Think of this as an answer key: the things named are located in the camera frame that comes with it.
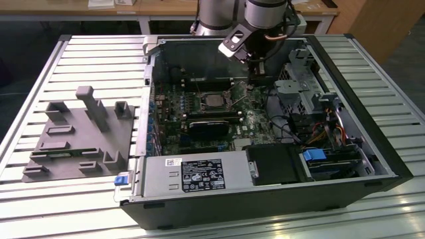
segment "floor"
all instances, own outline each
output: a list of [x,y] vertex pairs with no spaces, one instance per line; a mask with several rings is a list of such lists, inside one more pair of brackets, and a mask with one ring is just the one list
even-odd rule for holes
[[[165,23],[152,25],[161,33]],[[0,22],[0,140],[12,124],[33,82],[44,67],[61,34],[140,34],[136,22],[52,22],[49,27],[40,22]],[[405,91],[418,108],[425,112],[425,17],[410,30],[392,57],[382,65],[389,76]]]

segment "barcode sticker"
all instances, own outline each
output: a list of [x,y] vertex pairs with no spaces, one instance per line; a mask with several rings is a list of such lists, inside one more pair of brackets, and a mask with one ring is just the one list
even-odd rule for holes
[[181,165],[181,158],[168,158],[165,160],[165,166],[180,166]]

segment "slatted metal table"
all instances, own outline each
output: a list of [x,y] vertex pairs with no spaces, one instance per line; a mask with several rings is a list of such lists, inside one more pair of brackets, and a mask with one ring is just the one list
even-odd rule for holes
[[[330,58],[414,179],[346,208],[247,221],[145,231],[113,200],[113,176],[21,183],[44,128],[49,101],[69,108],[77,86],[91,85],[105,106],[137,106],[144,90],[144,36],[73,36],[59,41],[0,145],[0,238],[384,238],[425,234],[425,117],[354,39],[320,36]],[[135,155],[137,117],[131,155]]]

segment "wooden cabinet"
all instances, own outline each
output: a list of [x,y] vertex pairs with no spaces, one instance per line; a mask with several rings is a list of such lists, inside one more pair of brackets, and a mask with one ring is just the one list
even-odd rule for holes
[[425,0],[333,0],[340,15],[328,34],[350,33],[384,63],[424,14]]

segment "power supply label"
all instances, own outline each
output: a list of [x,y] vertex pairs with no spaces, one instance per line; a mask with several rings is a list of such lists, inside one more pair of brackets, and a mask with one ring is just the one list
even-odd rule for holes
[[221,159],[181,162],[181,185],[185,193],[225,189]]

